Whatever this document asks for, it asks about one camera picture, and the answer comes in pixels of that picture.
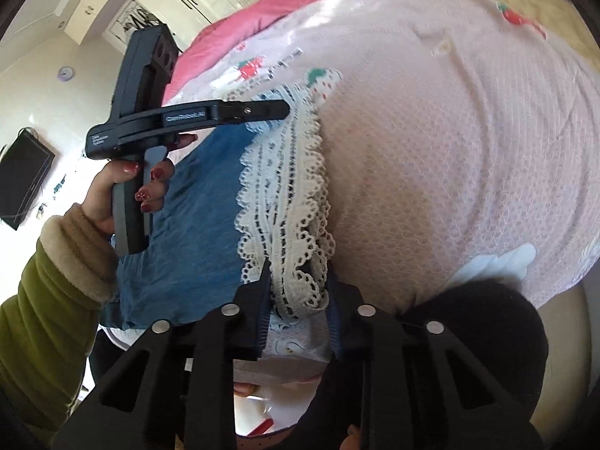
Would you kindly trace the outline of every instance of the white lace trim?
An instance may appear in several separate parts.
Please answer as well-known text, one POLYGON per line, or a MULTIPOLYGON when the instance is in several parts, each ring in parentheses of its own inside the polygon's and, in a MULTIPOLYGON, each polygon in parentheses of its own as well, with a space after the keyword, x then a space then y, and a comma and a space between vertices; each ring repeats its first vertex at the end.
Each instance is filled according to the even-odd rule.
POLYGON ((327 261, 335 243, 326 230, 330 206, 320 123, 305 85, 282 85, 255 99, 284 99, 291 112, 283 122, 247 124, 257 135, 240 159, 242 211, 235 227, 242 233, 238 253, 246 261, 242 282, 259 278, 267 256, 275 313, 293 323, 329 302, 327 261))

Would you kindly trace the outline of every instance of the pink fabric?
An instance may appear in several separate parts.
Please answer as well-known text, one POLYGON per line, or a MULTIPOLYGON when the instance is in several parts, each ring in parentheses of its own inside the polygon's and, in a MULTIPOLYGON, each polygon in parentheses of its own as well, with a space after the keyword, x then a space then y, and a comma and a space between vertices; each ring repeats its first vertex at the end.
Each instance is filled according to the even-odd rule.
POLYGON ((260 0, 203 29, 178 59, 163 103, 173 98, 190 80, 213 67, 244 39, 275 21, 317 0, 260 0))

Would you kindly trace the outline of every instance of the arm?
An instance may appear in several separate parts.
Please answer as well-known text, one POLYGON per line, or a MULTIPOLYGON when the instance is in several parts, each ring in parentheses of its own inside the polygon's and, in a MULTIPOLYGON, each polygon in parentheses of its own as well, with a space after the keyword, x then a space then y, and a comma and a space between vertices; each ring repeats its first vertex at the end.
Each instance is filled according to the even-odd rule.
MULTIPOLYGON (((193 140, 181 135, 178 148, 193 140)), ((17 295, 0 306, 0 389, 46 446, 73 410, 100 309, 116 290, 118 259, 109 243, 112 186, 138 171, 132 162, 109 162, 82 205, 51 217, 17 295)), ((169 160, 152 170, 153 181, 136 194, 143 211, 163 207, 174 172, 169 160)))

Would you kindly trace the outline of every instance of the hand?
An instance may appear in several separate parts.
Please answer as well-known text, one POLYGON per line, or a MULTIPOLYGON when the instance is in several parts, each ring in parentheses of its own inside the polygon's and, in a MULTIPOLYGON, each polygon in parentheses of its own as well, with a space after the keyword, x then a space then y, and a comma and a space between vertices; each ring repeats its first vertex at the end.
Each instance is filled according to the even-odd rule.
MULTIPOLYGON (((179 142, 170 150, 187 147, 198 136, 182 133, 179 142)), ((106 235, 115 232, 115 222, 112 217, 112 188, 115 184, 124 183, 136 177, 140 166, 129 160, 111 160, 96 174, 89 187, 81 209, 83 214, 94 226, 106 235)), ((136 193, 136 200, 144 213, 159 211, 164 204, 164 195, 169 189, 167 181, 175 174, 175 166, 169 159, 159 162, 151 170, 152 180, 144 184, 136 193)))
POLYGON ((361 430, 350 425, 348 437, 340 446, 340 450, 359 450, 361 448, 361 430))
POLYGON ((245 382, 234 382, 233 383, 233 394, 239 396, 241 398, 247 398, 248 396, 253 395, 259 386, 254 384, 249 384, 245 382))

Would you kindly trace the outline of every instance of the red painted fingernail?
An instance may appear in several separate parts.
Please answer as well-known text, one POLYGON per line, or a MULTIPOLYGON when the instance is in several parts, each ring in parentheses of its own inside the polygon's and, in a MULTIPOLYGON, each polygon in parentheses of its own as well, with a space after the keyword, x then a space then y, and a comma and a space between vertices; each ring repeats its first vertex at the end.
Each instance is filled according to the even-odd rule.
POLYGON ((129 162, 123 166, 126 173, 136 173, 140 170, 140 165, 137 162, 129 162))
POLYGON ((150 171, 150 179, 152 179, 153 181, 156 181, 157 179, 160 179, 163 176, 164 171, 160 167, 154 168, 150 171))
POLYGON ((137 201, 146 201, 150 199, 150 193, 147 189, 140 189, 136 192, 136 200, 137 201))

